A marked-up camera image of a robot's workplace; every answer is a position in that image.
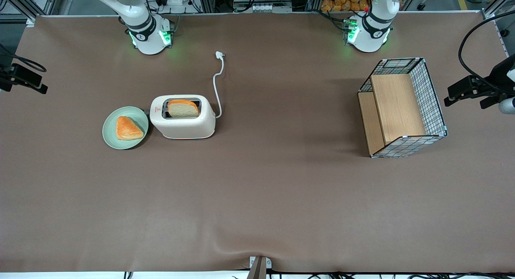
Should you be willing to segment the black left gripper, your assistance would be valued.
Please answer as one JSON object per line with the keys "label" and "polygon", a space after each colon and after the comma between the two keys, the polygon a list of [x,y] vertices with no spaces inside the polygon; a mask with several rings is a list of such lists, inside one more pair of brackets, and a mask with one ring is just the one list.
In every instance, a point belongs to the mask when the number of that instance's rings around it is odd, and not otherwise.
{"label": "black left gripper", "polygon": [[[494,66],[488,75],[488,82],[496,88],[497,92],[506,94],[507,97],[514,97],[515,95],[514,62],[515,55],[511,55]],[[488,96],[490,86],[472,75],[466,76],[447,87],[447,92],[448,97],[444,99],[445,107],[452,106],[464,99],[487,96],[480,101],[481,109],[485,110],[500,103],[503,99],[503,95]]]}

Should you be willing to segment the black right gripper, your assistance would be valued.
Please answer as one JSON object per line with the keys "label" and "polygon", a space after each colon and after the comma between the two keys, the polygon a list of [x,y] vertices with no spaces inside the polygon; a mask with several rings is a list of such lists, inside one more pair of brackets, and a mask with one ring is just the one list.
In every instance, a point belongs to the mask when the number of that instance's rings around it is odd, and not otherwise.
{"label": "black right gripper", "polygon": [[48,87],[41,81],[39,74],[20,64],[4,66],[0,70],[0,88],[7,92],[11,92],[13,86],[25,86],[44,95]]}

